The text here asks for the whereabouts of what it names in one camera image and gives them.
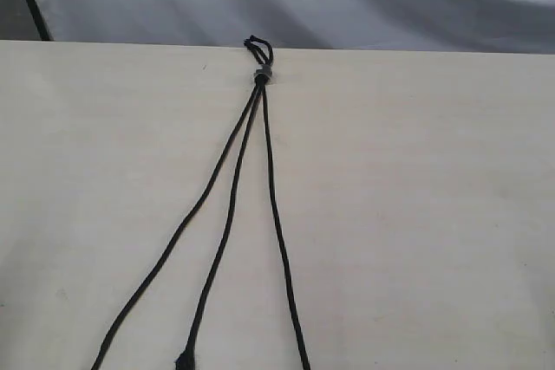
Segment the black stand pole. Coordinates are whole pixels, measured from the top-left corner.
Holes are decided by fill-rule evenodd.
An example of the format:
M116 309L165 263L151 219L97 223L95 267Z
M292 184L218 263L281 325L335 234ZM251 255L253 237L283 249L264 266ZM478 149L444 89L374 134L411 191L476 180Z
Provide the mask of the black stand pole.
M52 38L50 36L49 30L47 28L46 22L42 16L42 12L38 7L36 0L24 0L35 25L36 31L43 42L51 42Z

